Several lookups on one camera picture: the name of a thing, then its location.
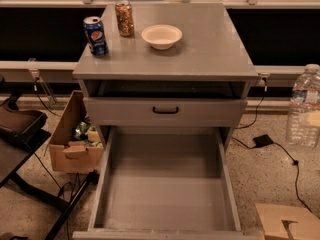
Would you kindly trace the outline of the black desk with stand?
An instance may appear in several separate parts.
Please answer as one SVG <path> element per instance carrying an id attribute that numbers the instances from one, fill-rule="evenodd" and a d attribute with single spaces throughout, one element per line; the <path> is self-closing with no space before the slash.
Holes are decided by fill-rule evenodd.
<path id="1" fill-rule="evenodd" d="M 50 133 L 39 129 L 34 133 L 32 138 L 26 142 L 17 134 L 13 134 L 16 138 L 15 142 L 7 141 L 6 137 L 1 138 L 0 143 L 0 159 L 1 159 L 1 183 L 4 186 L 9 180 L 13 181 L 23 192 L 32 196 L 61 212 L 60 217 L 53 225 L 47 236 L 43 240 L 55 240 L 62 226 L 68 220 L 69 215 L 81 199 L 86 188 L 90 184 L 98 182 L 98 174 L 95 171 L 90 172 L 84 181 L 79 185 L 77 192 L 71 196 L 69 201 L 61 199 L 59 196 L 54 196 L 39 188 L 36 188 L 27 183 L 22 177 L 17 174 L 20 167 L 42 146 L 42 144 L 50 137 Z"/>

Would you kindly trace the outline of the cardboard piece on floor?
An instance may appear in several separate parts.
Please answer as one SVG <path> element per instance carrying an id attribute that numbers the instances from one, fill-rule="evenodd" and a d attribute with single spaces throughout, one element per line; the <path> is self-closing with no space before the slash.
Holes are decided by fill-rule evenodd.
<path id="1" fill-rule="evenodd" d="M 320 219 L 302 207 L 256 204 L 265 240 L 320 240 Z"/>

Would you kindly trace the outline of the white paper bowl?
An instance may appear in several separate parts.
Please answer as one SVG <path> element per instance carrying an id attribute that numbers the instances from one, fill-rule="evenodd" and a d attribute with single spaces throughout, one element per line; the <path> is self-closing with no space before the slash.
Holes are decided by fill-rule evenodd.
<path id="1" fill-rule="evenodd" d="M 170 49 L 182 36 L 182 31 L 171 25 L 152 25 L 142 31 L 142 39 L 157 50 Z"/>

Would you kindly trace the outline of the blue pepsi can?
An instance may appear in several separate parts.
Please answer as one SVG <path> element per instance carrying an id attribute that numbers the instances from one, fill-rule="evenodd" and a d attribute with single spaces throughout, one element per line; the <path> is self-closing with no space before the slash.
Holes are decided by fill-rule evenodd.
<path id="1" fill-rule="evenodd" d="M 104 25 L 100 17 L 90 16 L 83 20 L 83 28 L 89 48 L 94 56 L 104 56 L 109 52 L 104 34 Z"/>

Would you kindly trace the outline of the grey drawer cabinet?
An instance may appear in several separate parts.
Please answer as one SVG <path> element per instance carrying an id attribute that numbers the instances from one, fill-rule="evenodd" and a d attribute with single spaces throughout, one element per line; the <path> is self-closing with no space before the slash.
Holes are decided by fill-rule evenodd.
<path id="1" fill-rule="evenodd" d="M 73 72 L 84 98 L 246 100 L 257 73 L 223 4 L 138 2 L 133 15 L 135 35 L 122 37 L 114 7 L 106 7 L 108 54 L 83 52 Z M 142 39 L 152 25 L 175 26 L 183 36 L 154 49 Z M 216 128 L 228 142 L 235 127 Z"/>

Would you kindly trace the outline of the open grey bottom drawer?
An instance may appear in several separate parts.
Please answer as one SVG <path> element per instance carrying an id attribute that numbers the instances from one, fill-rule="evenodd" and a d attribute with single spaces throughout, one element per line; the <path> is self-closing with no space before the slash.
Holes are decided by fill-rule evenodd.
<path id="1" fill-rule="evenodd" d="M 74 240 L 257 240 L 243 233 L 216 128 L 113 127 Z"/>

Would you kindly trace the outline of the gold patterned can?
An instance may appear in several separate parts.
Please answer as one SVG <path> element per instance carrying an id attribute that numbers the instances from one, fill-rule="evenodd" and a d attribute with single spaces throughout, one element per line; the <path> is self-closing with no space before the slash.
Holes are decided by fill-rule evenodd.
<path id="1" fill-rule="evenodd" d="M 122 0 L 116 3 L 115 12 L 119 34 L 129 37 L 134 34 L 134 21 L 132 6 L 128 0 Z"/>

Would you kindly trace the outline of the clear plastic water bottle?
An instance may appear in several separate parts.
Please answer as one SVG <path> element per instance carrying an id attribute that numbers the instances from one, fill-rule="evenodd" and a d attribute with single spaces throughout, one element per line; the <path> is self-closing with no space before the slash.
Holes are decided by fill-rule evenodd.
<path id="1" fill-rule="evenodd" d="M 320 66 L 308 64 L 296 79 L 288 107 L 286 140 L 290 144 L 314 148 L 319 128 L 306 122 L 306 114 L 319 108 Z"/>

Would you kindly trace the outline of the cardboard box with items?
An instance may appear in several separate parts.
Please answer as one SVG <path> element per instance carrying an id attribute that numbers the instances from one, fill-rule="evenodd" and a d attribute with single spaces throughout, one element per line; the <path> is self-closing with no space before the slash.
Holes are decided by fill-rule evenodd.
<path id="1" fill-rule="evenodd" d="M 81 91 L 73 91 L 49 141 L 52 169 L 57 172 L 86 174 L 98 165 L 102 147 L 92 147 L 75 137 L 76 128 L 87 115 Z"/>

